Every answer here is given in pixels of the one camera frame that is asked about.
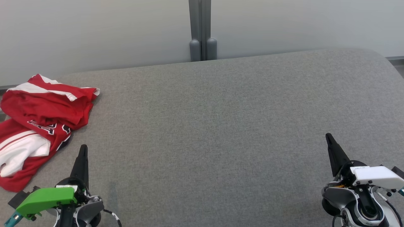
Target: black cable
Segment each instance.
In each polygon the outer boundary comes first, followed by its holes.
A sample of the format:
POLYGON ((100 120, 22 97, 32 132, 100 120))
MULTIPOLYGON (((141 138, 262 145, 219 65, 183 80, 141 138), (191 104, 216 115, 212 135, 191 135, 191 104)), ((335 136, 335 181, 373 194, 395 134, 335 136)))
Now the black cable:
POLYGON ((389 201, 386 200, 386 203, 391 207, 391 209, 392 209, 392 210, 394 211, 394 213, 396 214, 397 219, 398 219, 398 222, 400 222, 400 227, 403 227, 403 222, 401 221, 401 217, 400 217, 400 215, 398 214, 397 210, 394 208, 394 206, 393 206, 389 201))
POLYGON ((112 214, 112 216, 113 216, 113 217, 116 219, 116 221, 118 222, 118 226, 119 226, 119 227, 122 227, 121 220, 118 218, 118 216, 116 216, 116 214, 115 214, 114 212, 109 211, 109 210, 106 210, 106 209, 103 209, 103 211, 104 211, 104 212, 107 212, 107 213, 109 213, 109 214, 112 214))
POLYGON ((334 218, 332 219, 332 227, 335 227, 335 219, 336 219, 336 218, 343 218, 343 217, 344 217, 344 216, 342 216, 342 215, 340 215, 340 214, 335 215, 334 218))

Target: wall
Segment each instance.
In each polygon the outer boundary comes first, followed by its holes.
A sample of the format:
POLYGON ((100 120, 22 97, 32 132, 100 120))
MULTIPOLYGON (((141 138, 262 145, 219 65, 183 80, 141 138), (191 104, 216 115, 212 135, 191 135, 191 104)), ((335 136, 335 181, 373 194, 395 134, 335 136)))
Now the wall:
POLYGON ((190 61, 187 0, 0 1, 0 86, 190 61))
POLYGON ((219 59, 327 47, 404 56, 402 0, 212 0, 219 59))

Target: gray table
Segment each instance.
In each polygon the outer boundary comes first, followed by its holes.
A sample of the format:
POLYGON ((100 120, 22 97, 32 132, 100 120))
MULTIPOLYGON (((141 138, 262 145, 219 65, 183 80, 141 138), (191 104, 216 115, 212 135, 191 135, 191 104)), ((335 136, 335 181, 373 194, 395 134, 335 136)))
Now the gray table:
MULTIPOLYGON (((124 226, 331 226, 324 135, 368 165, 404 169, 404 80, 379 54, 330 49, 93 71, 88 126, 27 189, 67 177, 89 147, 90 191, 124 226)), ((0 191, 0 217, 14 194, 0 191)), ((392 199, 404 214, 404 200, 392 199)), ((32 224, 52 227, 45 214, 32 224)), ((103 214, 100 226, 116 226, 103 214)))

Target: teal connector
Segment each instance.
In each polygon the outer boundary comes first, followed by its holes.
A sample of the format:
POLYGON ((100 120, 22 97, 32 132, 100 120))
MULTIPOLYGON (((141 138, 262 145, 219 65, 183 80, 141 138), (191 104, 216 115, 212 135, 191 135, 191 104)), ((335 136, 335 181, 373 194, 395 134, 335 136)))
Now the teal connector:
POLYGON ((18 224, 18 222, 21 221, 21 219, 23 219, 23 216, 21 216, 21 214, 16 211, 16 212, 14 212, 14 214, 8 219, 8 221, 6 221, 6 223, 4 223, 4 226, 5 226, 5 227, 14 227, 16 224, 18 224))
POLYGON ((400 190, 398 190, 398 193, 400 193, 400 195, 404 196, 404 187, 400 190))

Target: red jersey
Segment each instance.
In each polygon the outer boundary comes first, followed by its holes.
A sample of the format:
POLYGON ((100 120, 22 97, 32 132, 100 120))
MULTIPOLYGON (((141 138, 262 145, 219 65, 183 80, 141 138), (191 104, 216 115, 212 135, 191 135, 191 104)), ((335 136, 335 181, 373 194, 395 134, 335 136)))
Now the red jersey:
POLYGON ((0 104, 12 118, 0 123, 0 186, 24 189, 68 141, 71 130, 87 124, 91 101, 98 94, 97 88, 77 88, 39 74, 8 89, 0 104))

